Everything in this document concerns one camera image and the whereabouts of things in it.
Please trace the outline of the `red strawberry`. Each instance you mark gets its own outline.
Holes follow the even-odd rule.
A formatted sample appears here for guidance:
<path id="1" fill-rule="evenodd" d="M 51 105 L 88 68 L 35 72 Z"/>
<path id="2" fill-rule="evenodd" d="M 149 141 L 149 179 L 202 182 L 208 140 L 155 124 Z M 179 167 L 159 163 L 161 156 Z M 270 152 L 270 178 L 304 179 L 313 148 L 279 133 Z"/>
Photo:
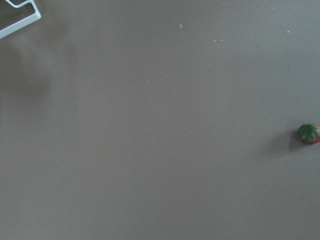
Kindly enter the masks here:
<path id="1" fill-rule="evenodd" d="M 303 124 L 298 129 L 299 139 L 308 145 L 320 142 L 320 125 L 315 123 Z"/>

